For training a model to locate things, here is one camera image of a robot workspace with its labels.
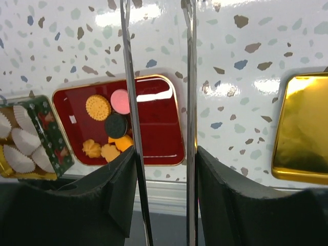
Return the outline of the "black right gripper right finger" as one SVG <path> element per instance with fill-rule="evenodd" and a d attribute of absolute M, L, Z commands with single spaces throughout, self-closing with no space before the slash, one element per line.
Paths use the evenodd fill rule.
<path fill-rule="evenodd" d="M 196 162 L 206 245 L 327 245 L 327 189 L 261 185 L 202 147 Z"/>

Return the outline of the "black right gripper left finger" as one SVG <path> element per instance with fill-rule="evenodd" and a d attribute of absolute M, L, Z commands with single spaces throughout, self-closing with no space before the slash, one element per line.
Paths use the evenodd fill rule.
<path fill-rule="evenodd" d="M 1 245 L 124 245 L 135 190 L 133 148 L 56 191 L 3 182 Z"/>

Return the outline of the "yellow flower cookie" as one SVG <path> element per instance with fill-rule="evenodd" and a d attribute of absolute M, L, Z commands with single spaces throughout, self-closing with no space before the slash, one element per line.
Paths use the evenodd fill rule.
<path fill-rule="evenodd" d="M 116 148 L 115 145 L 105 144 L 101 148 L 101 156 L 106 160 L 107 163 L 117 158 L 121 152 Z"/>

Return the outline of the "yellow swirl cookie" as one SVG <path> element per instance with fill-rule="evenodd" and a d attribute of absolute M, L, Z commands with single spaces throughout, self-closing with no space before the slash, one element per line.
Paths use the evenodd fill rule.
<path fill-rule="evenodd" d="M 88 139 L 83 142 L 82 151 L 90 158 L 99 158 L 101 156 L 101 145 L 93 139 Z"/>

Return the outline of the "orange leaf cookie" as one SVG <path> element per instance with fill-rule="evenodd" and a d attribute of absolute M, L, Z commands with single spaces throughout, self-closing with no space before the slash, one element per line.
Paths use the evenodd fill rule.
<path fill-rule="evenodd" d="M 129 135 L 124 135 L 121 138 L 111 138 L 108 137 L 108 143 L 109 144 L 115 144 L 116 148 L 120 150 L 121 152 L 124 152 L 126 149 L 128 149 L 130 146 L 133 145 L 133 139 Z"/>

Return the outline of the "black sandwich cookie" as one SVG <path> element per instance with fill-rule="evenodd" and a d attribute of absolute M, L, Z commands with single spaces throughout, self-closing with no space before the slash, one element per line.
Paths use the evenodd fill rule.
<path fill-rule="evenodd" d="M 119 139 L 128 130 L 126 118 L 118 113 L 110 114 L 105 120 L 105 132 L 110 138 Z"/>

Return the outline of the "round yellow biscuit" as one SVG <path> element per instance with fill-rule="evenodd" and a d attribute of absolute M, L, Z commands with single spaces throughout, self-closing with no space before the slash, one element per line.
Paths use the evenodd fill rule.
<path fill-rule="evenodd" d="M 111 114 L 108 100 L 101 95 L 91 95 L 86 100 L 86 111 L 96 121 L 104 121 Z"/>

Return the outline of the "pink round cookie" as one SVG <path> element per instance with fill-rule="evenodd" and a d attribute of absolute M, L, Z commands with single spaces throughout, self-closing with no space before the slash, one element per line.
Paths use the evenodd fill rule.
<path fill-rule="evenodd" d="M 117 113 L 122 115 L 127 115 L 130 113 L 129 96 L 127 90 L 115 90 L 110 97 L 110 103 L 112 108 Z"/>

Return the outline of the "silver metal tongs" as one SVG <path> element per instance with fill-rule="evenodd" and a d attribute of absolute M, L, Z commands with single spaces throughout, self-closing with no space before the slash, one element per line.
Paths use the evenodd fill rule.
<path fill-rule="evenodd" d="M 197 195 L 197 17 L 196 1 L 181 1 L 187 25 L 188 44 L 188 116 L 187 116 L 187 245 L 198 244 L 198 195 Z M 135 88 L 135 77 L 129 33 L 130 1 L 120 1 L 122 41 L 127 89 L 132 117 L 134 156 L 139 186 L 143 226 L 147 245 L 153 245 L 149 213 L 144 156 L 140 133 L 139 113 Z"/>

